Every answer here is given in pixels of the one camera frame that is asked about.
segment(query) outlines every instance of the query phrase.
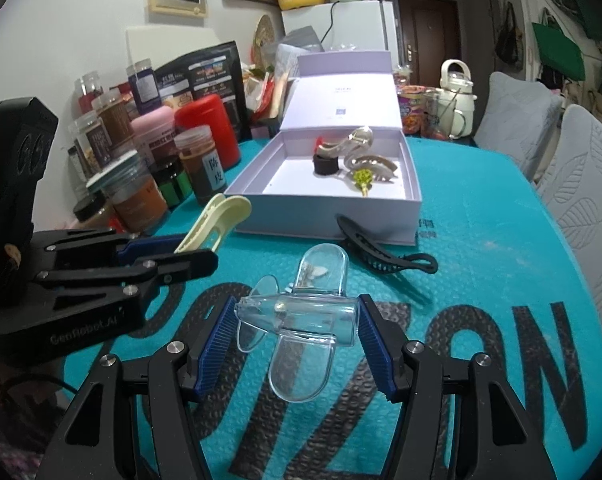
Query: open box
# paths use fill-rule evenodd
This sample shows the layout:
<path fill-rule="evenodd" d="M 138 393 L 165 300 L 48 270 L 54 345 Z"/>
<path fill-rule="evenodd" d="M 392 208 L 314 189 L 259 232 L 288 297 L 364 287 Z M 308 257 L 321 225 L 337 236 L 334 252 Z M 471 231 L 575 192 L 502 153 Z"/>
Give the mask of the open box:
<path fill-rule="evenodd" d="M 243 195 L 252 214 L 238 232 L 341 239 L 335 216 L 343 214 L 388 244 L 415 243 L 421 194 L 405 143 L 398 101 L 385 51 L 325 52 L 299 57 L 301 79 L 281 131 L 248 164 L 225 194 Z M 393 161 L 391 182 L 374 182 L 363 197 L 341 170 L 314 173 L 317 137 L 339 142 L 370 126 L 370 153 Z"/>

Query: white refrigerator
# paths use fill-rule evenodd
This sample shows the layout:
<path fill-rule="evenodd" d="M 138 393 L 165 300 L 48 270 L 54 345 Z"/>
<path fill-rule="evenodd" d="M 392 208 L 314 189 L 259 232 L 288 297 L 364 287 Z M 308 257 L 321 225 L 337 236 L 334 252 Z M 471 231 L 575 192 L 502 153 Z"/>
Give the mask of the white refrigerator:
<path fill-rule="evenodd" d="M 297 28 L 311 26 L 319 40 L 330 28 L 333 4 L 284 10 L 283 26 L 286 34 Z M 354 45 L 358 50 L 389 50 L 392 66 L 399 64 L 397 23 L 391 2 L 337 3 L 332 10 L 334 24 L 323 40 L 325 50 L 339 45 Z"/>

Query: wooden door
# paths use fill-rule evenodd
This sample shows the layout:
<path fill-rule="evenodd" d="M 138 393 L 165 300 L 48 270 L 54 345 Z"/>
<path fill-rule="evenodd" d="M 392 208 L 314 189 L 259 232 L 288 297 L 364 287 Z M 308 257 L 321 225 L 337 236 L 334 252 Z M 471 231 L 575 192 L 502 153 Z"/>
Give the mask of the wooden door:
<path fill-rule="evenodd" d="M 458 8 L 453 0 L 399 0 L 405 61 L 412 51 L 412 84 L 439 86 L 441 65 L 460 59 Z"/>

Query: black food package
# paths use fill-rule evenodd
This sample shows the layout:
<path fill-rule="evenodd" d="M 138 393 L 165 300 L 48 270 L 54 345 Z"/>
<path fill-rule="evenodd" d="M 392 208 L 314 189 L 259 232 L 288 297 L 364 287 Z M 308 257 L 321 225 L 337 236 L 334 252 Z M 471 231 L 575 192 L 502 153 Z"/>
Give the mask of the black food package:
<path fill-rule="evenodd" d="M 191 100 L 219 94 L 236 139 L 240 142 L 252 138 L 236 42 L 184 54 L 157 68 L 154 74 L 163 104 L 180 108 Z"/>

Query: teal tablecloth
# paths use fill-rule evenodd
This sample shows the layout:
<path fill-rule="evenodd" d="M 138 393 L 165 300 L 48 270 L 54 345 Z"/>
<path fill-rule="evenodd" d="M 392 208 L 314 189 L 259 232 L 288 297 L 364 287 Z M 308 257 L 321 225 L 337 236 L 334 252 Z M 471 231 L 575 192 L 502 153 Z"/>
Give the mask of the teal tablecloth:
<path fill-rule="evenodd" d="M 517 168 L 504 156 L 443 142 L 409 141 L 423 195 L 418 247 L 434 254 L 434 275 L 379 278 L 352 262 L 348 294 L 369 293 L 384 316 L 440 353 L 468 358 L 485 350 L 508 379 L 539 431 L 559 480 L 580 478 L 602 446 L 602 332 L 587 286 L 561 232 Z M 260 149 L 242 145 L 232 180 Z M 159 234 L 186 232 L 200 208 L 190 199 Z M 232 234 L 216 273 L 164 291 L 148 327 L 68 357 L 67 380 L 79 386 L 111 347 L 122 359 L 152 354 L 228 290 L 264 274 L 293 280 L 315 240 Z M 214 480 L 359 478 L 378 475 L 399 407 L 376 392 L 359 344 L 338 349 L 318 398 L 286 404 L 270 391 L 274 341 L 246 357 L 232 348 L 214 393 L 194 412 Z M 450 417 L 447 406 L 444 420 Z M 154 460 L 140 410 L 144 455 Z M 449 434 L 442 431 L 442 449 Z M 442 451 L 435 476 L 442 478 Z"/>

